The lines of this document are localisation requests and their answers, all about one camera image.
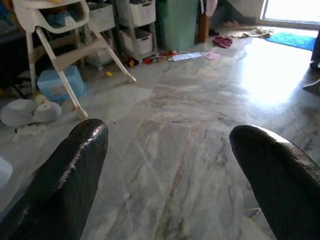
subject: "white high chair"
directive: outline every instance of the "white high chair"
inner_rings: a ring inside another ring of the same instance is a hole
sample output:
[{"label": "white high chair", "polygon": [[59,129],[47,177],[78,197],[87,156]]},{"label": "white high chair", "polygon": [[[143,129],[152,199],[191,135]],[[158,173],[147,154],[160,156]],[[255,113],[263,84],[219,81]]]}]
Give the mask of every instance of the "white high chair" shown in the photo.
[{"label": "white high chair", "polygon": [[[72,10],[77,12],[79,18],[74,20],[72,17],[67,17],[65,19],[65,26],[54,27],[51,26],[45,17],[42,15],[41,10],[57,8],[61,6],[70,7]],[[105,41],[103,36],[99,33],[97,26],[90,21],[89,19],[89,8],[85,0],[61,0],[60,3],[53,3],[48,0],[13,0],[14,11],[17,19],[19,20],[21,26],[26,31],[26,41],[27,41],[27,50],[28,50],[28,59],[29,59],[29,67],[31,73],[31,85],[32,90],[35,91],[37,89],[36,86],[36,72],[35,72],[35,53],[33,46],[32,33],[35,31],[39,36],[39,39],[45,48],[45,51],[49,55],[49,58],[52,62],[53,67],[57,71],[59,77],[62,80],[62,83],[69,94],[75,109],[77,110],[78,117],[80,119],[85,119],[88,117],[86,111],[80,106],[80,103],[74,94],[72,88],[70,87],[68,80],[63,72],[68,66],[73,64],[79,59],[82,59],[86,55],[89,55],[93,52],[96,52],[100,49],[106,49],[110,56],[113,58],[115,63],[120,67],[122,72],[127,76],[128,81],[130,83],[136,82],[136,79],[127,71],[127,69],[123,66],[121,61],[112,51],[108,43]],[[96,40],[82,47],[78,47],[76,50],[71,52],[64,53],[62,55],[56,56],[47,41],[46,36],[44,35],[41,28],[48,30],[54,34],[65,33],[71,30],[75,31],[75,38],[80,44],[80,36],[78,28],[83,25],[88,25],[89,29],[95,34],[97,37]]]}]

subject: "green container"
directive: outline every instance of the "green container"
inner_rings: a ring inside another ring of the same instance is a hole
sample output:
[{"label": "green container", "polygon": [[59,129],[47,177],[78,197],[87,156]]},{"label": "green container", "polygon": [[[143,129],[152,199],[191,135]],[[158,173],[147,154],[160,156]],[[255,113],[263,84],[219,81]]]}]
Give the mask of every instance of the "green container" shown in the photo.
[{"label": "green container", "polygon": [[199,0],[158,0],[158,37],[167,51],[181,51],[195,44]]}]

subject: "doormat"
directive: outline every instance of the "doormat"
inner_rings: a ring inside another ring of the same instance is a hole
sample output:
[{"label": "doormat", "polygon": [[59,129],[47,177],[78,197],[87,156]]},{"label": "doormat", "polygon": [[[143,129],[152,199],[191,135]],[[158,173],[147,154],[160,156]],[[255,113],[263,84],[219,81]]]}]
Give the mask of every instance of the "doormat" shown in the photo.
[{"label": "doormat", "polygon": [[292,33],[280,32],[266,38],[268,42],[283,44],[299,49],[305,49],[312,51],[316,42],[316,38],[312,36],[301,36]]}]

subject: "red cloth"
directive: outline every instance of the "red cloth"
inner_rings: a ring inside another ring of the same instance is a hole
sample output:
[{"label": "red cloth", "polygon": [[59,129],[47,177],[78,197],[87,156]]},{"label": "red cloth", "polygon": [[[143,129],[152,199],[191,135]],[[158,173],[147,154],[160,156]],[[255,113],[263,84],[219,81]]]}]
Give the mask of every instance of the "red cloth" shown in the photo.
[{"label": "red cloth", "polygon": [[216,36],[214,39],[213,39],[213,42],[215,44],[217,44],[218,46],[222,47],[222,48],[225,48],[225,49],[228,49],[231,47],[232,45],[232,39],[231,38],[228,38],[228,37],[222,37],[222,36]]}]

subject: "blue plastic container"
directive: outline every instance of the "blue plastic container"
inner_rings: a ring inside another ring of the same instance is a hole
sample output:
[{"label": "blue plastic container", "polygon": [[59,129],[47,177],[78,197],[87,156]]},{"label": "blue plastic container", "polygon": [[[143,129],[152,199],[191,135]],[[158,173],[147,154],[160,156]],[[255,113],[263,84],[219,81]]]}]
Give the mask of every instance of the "blue plastic container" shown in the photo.
[{"label": "blue plastic container", "polygon": [[[78,68],[76,66],[69,66],[63,72],[74,94],[77,97],[86,95],[86,84],[82,80]],[[37,85],[41,93],[51,102],[61,102],[70,99],[56,70],[43,71],[40,74]]]}]

